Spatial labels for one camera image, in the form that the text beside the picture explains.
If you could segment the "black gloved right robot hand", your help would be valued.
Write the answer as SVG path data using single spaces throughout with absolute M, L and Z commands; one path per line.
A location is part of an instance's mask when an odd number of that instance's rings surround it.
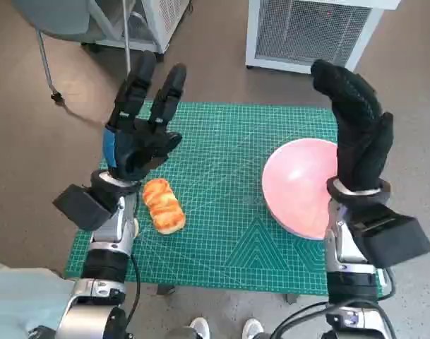
M 349 191 L 377 190 L 393 144 L 393 115 L 358 73 L 317 59 L 313 87 L 331 101 L 338 125 L 338 179 Z

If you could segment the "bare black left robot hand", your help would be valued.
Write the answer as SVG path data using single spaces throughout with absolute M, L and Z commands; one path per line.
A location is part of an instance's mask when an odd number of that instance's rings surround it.
M 151 86 L 156 58 L 144 51 L 137 67 L 122 83 L 114 109 L 105 124 L 102 152 L 112 177 L 137 182 L 168 159 L 182 135 L 167 130 L 173 119 L 186 81 L 186 66 L 175 64 L 158 90 L 150 116 L 137 117 Z

